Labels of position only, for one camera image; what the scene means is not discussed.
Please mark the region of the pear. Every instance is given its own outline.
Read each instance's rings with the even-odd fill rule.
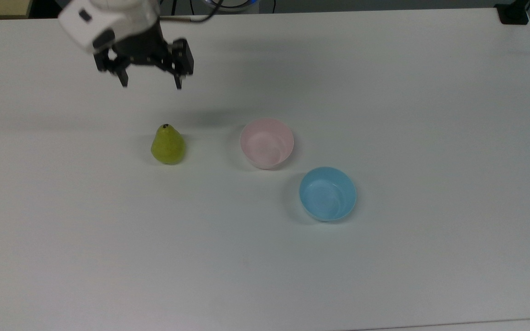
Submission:
[[[151,145],[155,159],[166,164],[176,164],[185,155],[185,141],[173,126],[164,124],[156,130],[155,140]]]

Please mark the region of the pink bowl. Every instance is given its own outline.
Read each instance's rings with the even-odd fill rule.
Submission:
[[[259,119],[242,130],[240,148],[255,167],[271,169],[290,156],[294,149],[294,136],[281,121]]]

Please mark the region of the bowl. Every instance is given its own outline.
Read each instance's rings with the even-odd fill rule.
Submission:
[[[279,120],[258,119],[244,126],[240,148],[255,167],[272,169],[290,156],[294,136],[292,130]]]
[[[300,183],[300,201],[316,220],[332,222],[347,216],[355,207],[355,184],[344,172],[331,167],[309,171]]]

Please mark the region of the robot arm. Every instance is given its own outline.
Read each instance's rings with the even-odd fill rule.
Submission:
[[[76,44],[93,54],[97,69],[109,71],[128,85],[126,68],[154,65],[181,80],[193,74],[187,40],[167,43],[162,37],[157,0],[72,0],[58,20]],[[109,57],[109,51],[115,53]]]

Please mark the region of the cable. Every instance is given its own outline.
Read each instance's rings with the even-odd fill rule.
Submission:
[[[175,16],[175,8],[177,8],[177,0],[173,0],[173,4],[171,5],[171,16]]]
[[[220,9],[220,7],[222,6],[222,3],[224,2],[225,0],[220,0],[218,2],[218,4],[216,5],[216,7],[214,7],[214,9],[212,9],[212,12],[210,13],[210,15],[202,18],[202,19],[190,19],[190,22],[191,23],[204,23],[205,21],[208,21],[209,19],[212,18],[212,16],[214,16],[216,14],[216,12],[218,11],[218,9]]]

